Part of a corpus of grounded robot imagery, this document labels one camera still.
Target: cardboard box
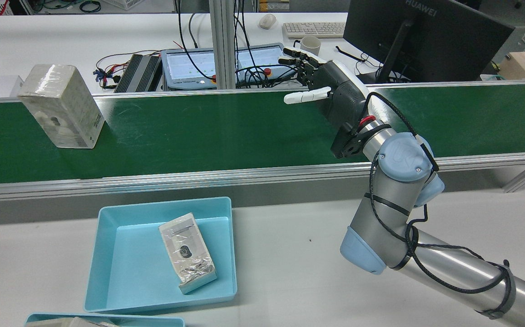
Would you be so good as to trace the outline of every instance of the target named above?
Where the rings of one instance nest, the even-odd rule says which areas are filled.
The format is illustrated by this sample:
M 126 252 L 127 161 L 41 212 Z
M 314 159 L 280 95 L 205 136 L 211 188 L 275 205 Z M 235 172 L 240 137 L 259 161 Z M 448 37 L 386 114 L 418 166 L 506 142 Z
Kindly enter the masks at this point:
M 105 119 L 75 66 L 37 64 L 18 98 L 57 147 L 95 147 Z
M 511 52 L 499 64 L 499 75 L 507 80 L 525 79 L 525 52 Z

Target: blue joint cap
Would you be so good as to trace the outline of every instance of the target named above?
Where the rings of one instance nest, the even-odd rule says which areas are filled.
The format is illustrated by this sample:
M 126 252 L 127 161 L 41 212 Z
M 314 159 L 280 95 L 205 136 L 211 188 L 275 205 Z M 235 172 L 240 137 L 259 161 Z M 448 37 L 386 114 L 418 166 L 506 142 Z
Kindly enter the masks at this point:
M 437 175 L 435 176 L 430 183 L 428 183 L 422 191 L 420 191 L 420 195 L 418 195 L 418 198 L 416 199 L 416 203 L 414 204 L 414 207 L 421 207 L 428 203 L 431 199 L 435 198 L 437 195 L 441 194 L 442 191 L 444 191 L 445 185 L 444 182 L 441 180 L 441 178 Z
M 350 226 L 347 227 L 339 251 L 350 263 L 373 275 L 379 275 L 386 268 L 386 264 Z
M 424 139 L 424 145 L 430 145 Z M 413 182 L 430 175 L 432 164 L 411 133 L 397 133 L 387 139 L 379 150 L 381 171 L 400 182 Z

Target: plastic wrap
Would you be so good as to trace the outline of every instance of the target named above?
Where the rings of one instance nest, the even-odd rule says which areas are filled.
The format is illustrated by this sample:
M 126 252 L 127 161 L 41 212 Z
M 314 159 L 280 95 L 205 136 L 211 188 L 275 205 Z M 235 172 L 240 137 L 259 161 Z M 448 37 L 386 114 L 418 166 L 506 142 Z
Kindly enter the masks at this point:
M 183 294 L 217 278 L 216 269 L 194 215 L 188 213 L 159 226 Z
M 105 120 L 76 67 L 37 64 L 18 98 L 57 147 L 95 146 Z

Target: white mug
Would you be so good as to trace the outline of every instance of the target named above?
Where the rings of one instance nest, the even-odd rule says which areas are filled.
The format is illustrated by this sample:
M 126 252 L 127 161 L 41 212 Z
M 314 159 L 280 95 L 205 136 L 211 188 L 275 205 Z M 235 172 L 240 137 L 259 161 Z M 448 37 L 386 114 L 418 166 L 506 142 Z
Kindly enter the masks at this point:
M 321 40 L 317 39 L 316 37 L 306 36 L 302 38 L 300 41 L 295 40 L 294 44 L 297 44 L 297 43 L 301 44 L 301 50 L 305 50 L 316 56 L 319 55 L 319 48 L 321 48 Z

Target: keyboard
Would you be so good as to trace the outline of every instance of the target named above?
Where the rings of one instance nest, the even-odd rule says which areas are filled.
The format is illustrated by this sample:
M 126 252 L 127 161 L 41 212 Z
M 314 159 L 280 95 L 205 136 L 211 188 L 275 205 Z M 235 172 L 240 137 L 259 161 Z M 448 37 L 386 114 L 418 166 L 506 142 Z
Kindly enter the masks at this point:
M 301 39 L 306 36 L 314 36 L 319 39 L 341 39 L 345 23 L 283 23 L 283 33 L 289 39 Z

